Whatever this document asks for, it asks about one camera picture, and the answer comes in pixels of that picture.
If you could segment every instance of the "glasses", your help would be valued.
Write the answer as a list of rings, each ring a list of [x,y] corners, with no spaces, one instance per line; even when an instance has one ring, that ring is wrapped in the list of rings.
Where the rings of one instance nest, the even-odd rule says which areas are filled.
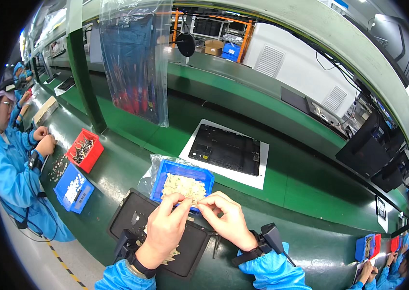
[[[12,101],[3,101],[2,103],[6,104],[8,106],[8,112],[13,111],[14,102],[12,102]]]

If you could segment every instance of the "red plastic bin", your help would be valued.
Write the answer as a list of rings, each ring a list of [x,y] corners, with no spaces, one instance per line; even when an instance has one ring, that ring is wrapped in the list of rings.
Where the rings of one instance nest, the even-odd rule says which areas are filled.
[[[392,253],[396,252],[399,249],[399,236],[396,236],[392,239],[391,251]]]
[[[84,137],[87,140],[93,140],[94,143],[93,143],[93,146],[88,151],[87,156],[84,158],[84,160],[82,160],[82,162],[80,164],[78,164],[77,162],[74,161],[72,156],[75,155],[76,143],[79,142],[79,141],[84,140]],[[75,165],[82,168],[85,172],[90,173],[90,171],[93,168],[93,165],[95,165],[96,161],[98,160],[98,157],[100,157],[100,155],[102,154],[104,149],[105,148],[103,147],[103,145],[98,140],[98,136],[96,134],[93,134],[90,131],[82,129],[82,132],[76,138],[74,143],[72,143],[71,148],[69,148],[68,152],[66,152],[66,154],[64,154],[64,155],[66,155],[68,157],[68,159],[72,163],[74,163]]]
[[[374,253],[372,254],[372,256],[370,257],[370,259],[374,258],[378,253],[380,253],[380,244],[382,241],[382,234],[375,234],[375,244],[374,244]]]

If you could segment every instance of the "clear plastic bag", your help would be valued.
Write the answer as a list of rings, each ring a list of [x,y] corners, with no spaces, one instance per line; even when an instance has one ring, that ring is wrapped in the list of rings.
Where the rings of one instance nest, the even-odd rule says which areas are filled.
[[[161,154],[151,154],[150,159],[151,167],[146,171],[143,177],[140,178],[139,184],[137,186],[137,189],[140,192],[148,195],[150,195],[151,191],[153,190],[154,182],[156,181],[156,174],[160,169],[160,164],[162,160],[169,160],[175,163],[197,167],[196,165],[193,165],[190,162],[185,161],[183,159],[177,157],[164,156]]]
[[[173,0],[102,0],[100,41],[116,107],[168,127],[167,51]]]

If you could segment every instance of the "human hand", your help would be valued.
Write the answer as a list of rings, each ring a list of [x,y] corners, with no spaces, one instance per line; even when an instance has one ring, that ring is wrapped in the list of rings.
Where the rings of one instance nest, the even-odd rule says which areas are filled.
[[[396,261],[398,253],[390,253],[387,258],[387,265],[391,265],[393,261]]]
[[[372,272],[369,275],[369,278],[367,279],[367,282],[370,283],[375,279],[375,276],[377,276],[379,270],[377,269],[377,267],[373,267],[372,268]]]
[[[19,105],[22,107],[22,105],[27,102],[27,100],[32,96],[32,94],[27,90],[23,95],[22,98],[19,100]]]
[[[372,266],[369,260],[365,262],[364,266],[362,267],[361,273],[359,274],[358,281],[361,281],[363,284],[365,284],[368,281],[373,269],[374,266]]]
[[[45,158],[47,155],[53,154],[56,143],[53,136],[45,135],[35,149]]]
[[[405,244],[405,245],[403,245],[403,246],[401,247],[401,250],[399,250],[399,252],[400,252],[401,254],[404,254],[404,253],[407,251],[408,248],[409,248],[409,244]]]
[[[227,195],[220,191],[210,194],[198,202],[198,209],[219,235],[240,250],[249,252],[258,247],[256,238],[246,226],[242,206]]]
[[[182,203],[173,212],[173,206]],[[177,247],[185,230],[192,198],[182,194],[168,194],[148,217],[148,235],[135,253],[137,260],[147,269],[156,269]]]
[[[46,135],[48,135],[48,128],[44,126],[40,126],[37,128],[37,130],[34,131],[34,140],[40,141],[42,140]]]

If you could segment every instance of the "blue crate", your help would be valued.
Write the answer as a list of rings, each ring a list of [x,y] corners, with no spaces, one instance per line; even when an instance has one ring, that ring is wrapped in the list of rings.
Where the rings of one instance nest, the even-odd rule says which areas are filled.
[[[356,240],[356,253],[354,254],[354,258],[358,262],[362,262],[365,260],[365,241],[367,240],[368,237],[372,237],[369,257],[371,257],[374,253],[375,234],[371,233],[370,235],[367,235],[363,238]]]
[[[238,45],[229,42],[224,45],[222,52],[238,57],[238,55],[240,54],[240,49],[241,48]]]
[[[232,55],[232,54],[229,54],[229,53],[226,53],[226,52],[223,52],[221,56],[223,58],[225,58],[225,59],[229,59],[229,60],[235,61],[235,62],[238,60],[238,55]]]
[[[162,160],[158,174],[156,175],[156,181],[154,182],[153,190],[151,191],[150,199],[161,202],[161,196],[163,195],[164,183],[166,182],[167,174],[181,175],[190,177],[196,181],[204,183],[204,189],[208,196],[212,193],[212,186],[214,184],[214,175],[207,170],[199,167],[192,167],[188,165],[178,164],[168,160]],[[192,211],[199,211],[196,207],[191,207]]]
[[[74,200],[73,203],[70,203],[65,196],[66,191],[68,190],[68,186],[71,181],[80,176],[85,178],[85,181],[80,187],[80,194],[77,199]],[[80,173],[74,164],[70,163],[64,171],[64,174],[61,176],[61,179],[58,181],[57,186],[53,188],[53,191],[55,191],[58,201],[68,212],[81,213],[94,189],[95,187],[93,184],[89,182],[82,173]]]

